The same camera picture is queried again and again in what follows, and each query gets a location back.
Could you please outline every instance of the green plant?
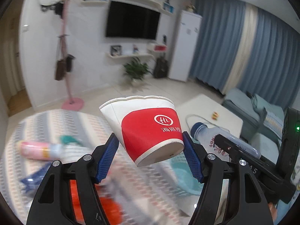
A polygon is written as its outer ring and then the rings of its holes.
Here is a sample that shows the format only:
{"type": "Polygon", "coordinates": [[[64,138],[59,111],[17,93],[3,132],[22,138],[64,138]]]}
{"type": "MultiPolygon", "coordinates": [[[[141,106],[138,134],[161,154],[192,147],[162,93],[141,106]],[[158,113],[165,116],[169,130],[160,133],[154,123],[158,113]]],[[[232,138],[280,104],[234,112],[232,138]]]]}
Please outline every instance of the green plant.
{"type": "Polygon", "coordinates": [[[149,73],[149,66],[147,63],[141,63],[139,58],[132,58],[130,63],[124,65],[125,75],[131,79],[142,80],[146,73],[149,73]]]}

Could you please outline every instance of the picture frame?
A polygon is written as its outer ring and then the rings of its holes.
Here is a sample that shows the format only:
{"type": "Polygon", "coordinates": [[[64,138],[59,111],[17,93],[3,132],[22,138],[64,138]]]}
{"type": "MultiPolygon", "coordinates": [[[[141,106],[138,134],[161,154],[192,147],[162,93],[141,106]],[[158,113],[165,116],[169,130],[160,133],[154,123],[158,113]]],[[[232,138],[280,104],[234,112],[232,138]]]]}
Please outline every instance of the picture frame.
{"type": "Polygon", "coordinates": [[[121,45],[113,45],[110,46],[110,54],[115,56],[121,56],[122,55],[122,46],[121,45]]]}

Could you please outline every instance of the blue bottle cap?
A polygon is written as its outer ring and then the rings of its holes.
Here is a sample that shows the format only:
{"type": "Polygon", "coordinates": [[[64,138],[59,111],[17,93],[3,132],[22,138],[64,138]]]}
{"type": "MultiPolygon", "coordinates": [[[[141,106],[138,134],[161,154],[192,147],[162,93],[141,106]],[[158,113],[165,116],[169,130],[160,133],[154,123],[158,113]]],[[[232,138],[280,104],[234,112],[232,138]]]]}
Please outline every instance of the blue bottle cap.
{"type": "Polygon", "coordinates": [[[205,125],[204,123],[201,123],[201,122],[197,122],[197,123],[195,123],[193,126],[192,126],[192,128],[191,128],[191,130],[190,130],[190,135],[193,137],[193,138],[195,138],[195,132],[197,131],[197,129],[200,127],[200,126],[202,126],[202,125],[205,125]]]}

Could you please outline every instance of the brown bag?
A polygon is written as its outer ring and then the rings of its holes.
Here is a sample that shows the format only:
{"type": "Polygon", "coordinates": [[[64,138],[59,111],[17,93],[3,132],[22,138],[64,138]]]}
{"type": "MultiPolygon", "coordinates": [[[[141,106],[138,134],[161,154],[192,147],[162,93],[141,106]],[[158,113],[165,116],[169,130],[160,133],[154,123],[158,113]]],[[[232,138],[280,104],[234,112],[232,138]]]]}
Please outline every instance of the brown bag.
{"type": "Polygon", "coordinates": [[[55,80],[63,80],[66,74],[66,64],[63,59],[56,62],[55,80]]]}

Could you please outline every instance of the white coffee table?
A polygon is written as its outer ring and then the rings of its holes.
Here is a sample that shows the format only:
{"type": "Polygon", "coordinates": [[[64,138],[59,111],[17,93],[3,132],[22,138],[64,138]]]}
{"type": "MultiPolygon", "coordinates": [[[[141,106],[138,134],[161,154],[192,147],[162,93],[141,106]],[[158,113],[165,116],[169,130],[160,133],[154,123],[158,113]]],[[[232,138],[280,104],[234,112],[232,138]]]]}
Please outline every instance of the white coffee table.
{"type": "Polygon", "coordinates": [[[207,119],[208,121],[220,127],[228,129],[232,135],[238,138],[241,135],[243,120],[204,94],[200,94],[179,106],[175,106],[175,108],[179,116],[182,131],[187,131],[189,134],[189,127],[191,128],[197,122],[206,124],[208,128],[215,127],[214,125],[206,122],[204,119],[196,116],[188,118],[188,127],[185,122],[186,116],[195,114],[207,119]],[[217,112],[219,114],[218,120],[212,119],[213,112],[217,112]]]}
{"type": "MultiPolygon", "coordinates": [[[[201,119],[199,117],[189,117],[187,121],[189,125],[188,127],[185,122],[186,116],[195,114],[207,119],[208,121],[218,126],[228,129],[232,135],[238,138],[241,135],[243,120],[204,94],[200,94],[179,106],[175,106],[175,109],[179,116],[182,131],[187,131],[189,134],[189,127],[191,128],[197,122],[206,124],[208,128],[215,127],[214,125],[209,124],[204,119],[201,119]],[[213,112],[217,112],[219,114],[218,120],[212,119],[213,112]]],[[[227,197],[228,182],[226,182],[227,181],[223,183],[220,204],[222,204],[227,197]]],[[[188,217],[186,218],[187,223],[195,210],[194,204],[197,204],[198,199],[199,196],[187,196],[180,197],[176,200],[179,209],[181,209],[185,214],[188,215],[188,217]]],[[[220,208],[218,210],[217,218],[219,218],[221,213],[222,209],[220,208]]]]}

